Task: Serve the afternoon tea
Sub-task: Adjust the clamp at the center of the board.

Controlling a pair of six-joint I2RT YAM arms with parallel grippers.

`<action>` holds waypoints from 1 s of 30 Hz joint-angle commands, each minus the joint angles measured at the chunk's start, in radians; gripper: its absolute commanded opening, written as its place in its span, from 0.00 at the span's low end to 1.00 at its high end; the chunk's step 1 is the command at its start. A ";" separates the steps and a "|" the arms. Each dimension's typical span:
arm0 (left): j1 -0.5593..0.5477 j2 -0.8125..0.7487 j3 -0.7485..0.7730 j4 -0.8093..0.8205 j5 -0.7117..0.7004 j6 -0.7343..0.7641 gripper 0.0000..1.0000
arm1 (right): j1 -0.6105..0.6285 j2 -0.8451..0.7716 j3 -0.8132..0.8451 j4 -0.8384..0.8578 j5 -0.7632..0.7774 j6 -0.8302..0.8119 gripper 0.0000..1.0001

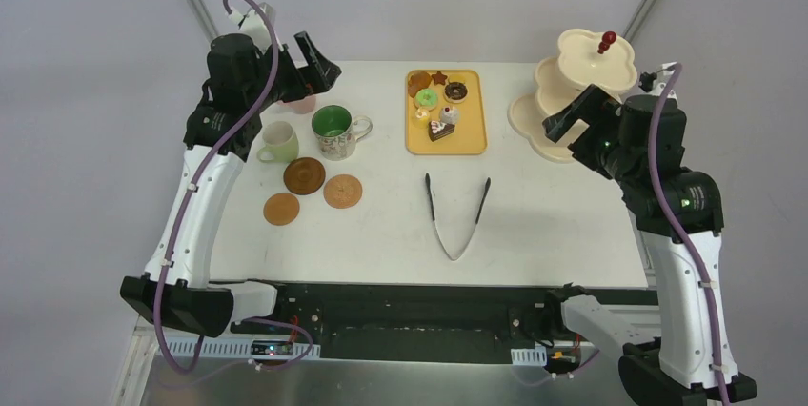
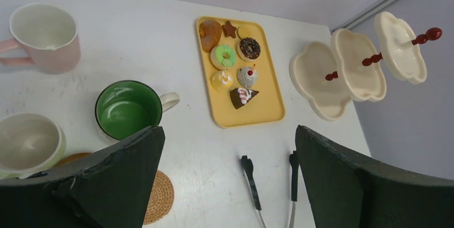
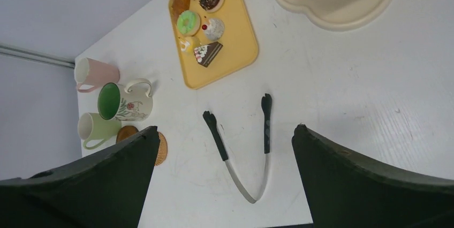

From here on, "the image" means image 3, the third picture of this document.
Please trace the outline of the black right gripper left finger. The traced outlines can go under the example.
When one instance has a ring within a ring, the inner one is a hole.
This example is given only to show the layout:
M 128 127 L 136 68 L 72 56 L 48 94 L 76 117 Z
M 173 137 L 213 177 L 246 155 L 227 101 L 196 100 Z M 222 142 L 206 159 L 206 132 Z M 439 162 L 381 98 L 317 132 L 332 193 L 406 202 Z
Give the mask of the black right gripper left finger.
M 30 178 L 1 181 L 1 227 L 137 227 L 160 139 L 150 126 Z

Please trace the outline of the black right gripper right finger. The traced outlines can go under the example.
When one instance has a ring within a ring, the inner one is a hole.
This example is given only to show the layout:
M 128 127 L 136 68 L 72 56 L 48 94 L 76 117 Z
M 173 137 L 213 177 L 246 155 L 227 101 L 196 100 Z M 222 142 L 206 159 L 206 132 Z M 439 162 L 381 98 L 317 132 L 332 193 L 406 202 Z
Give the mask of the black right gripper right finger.
M 300 124 L 292 147 L 315 227 L 453 227 L 453 180 L 380 162 Z

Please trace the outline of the metal tongs with black tips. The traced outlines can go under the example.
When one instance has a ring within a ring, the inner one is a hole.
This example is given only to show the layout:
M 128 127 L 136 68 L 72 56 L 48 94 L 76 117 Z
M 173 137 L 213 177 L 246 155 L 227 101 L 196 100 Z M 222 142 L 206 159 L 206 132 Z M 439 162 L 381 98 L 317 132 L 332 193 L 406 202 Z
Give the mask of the metal tongs with black tips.
M 264 137 L 264 155 L 265 155 L 265 160 L 264 160 L 264 173 L 263 173 L 263 179 L 258 191 L 257 196 L 252 196 L 245 186 L 241 183 L 238 175 L 236 174 L 230 160 L 228 153 L 226 151 L 225 145 L 222 141 L 222 138 L 219 134 L 219 131 L 217 129 L 217 120 L 214 114 L 212 114 L 210 111 L 205 111 L 203 113 L 203 118 L 213 136 L 214 142 L 216 144 L 217 150 L 220 154 L 220 157 L 222 161 L 224 162 L 231 178 L 234 184 L 236 185 L 238 191 L 241 193 L 241 195 L 248 201 L 250 204 L 255 204 L 257 203 L 263 196 L 266 187 L 267 187 L 267 182 L 268 182 L 268 177 L 270 173 L 270 152 L 271 152 L 271 110 L 272 110 L 272 104 L 273 104 L 273 98 L 270 94 L 265 93 L 265 95 L 261 99 L 261 109 L 263 111 L 264 115 L 264 132 L 263 132 L 263 137 Z

